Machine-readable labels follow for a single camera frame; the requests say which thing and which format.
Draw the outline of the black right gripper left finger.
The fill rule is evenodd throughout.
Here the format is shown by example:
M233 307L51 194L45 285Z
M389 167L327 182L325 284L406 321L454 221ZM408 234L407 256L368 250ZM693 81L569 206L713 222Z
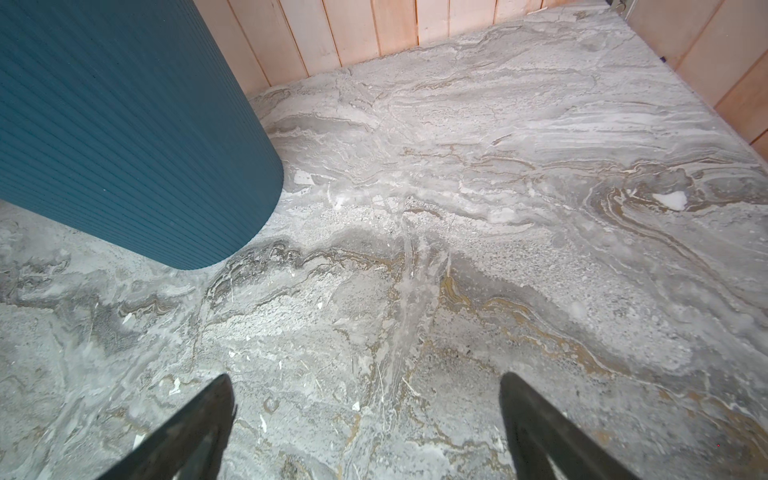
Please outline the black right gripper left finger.
M229 375L221 374L103 479L215 479L236 417Z

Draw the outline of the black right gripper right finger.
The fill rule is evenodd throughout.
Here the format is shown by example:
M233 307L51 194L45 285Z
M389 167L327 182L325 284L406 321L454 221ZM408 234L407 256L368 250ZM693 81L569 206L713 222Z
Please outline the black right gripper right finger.
M516 475L554 479L635 479L531 385L513 372L501 377L499 404Z

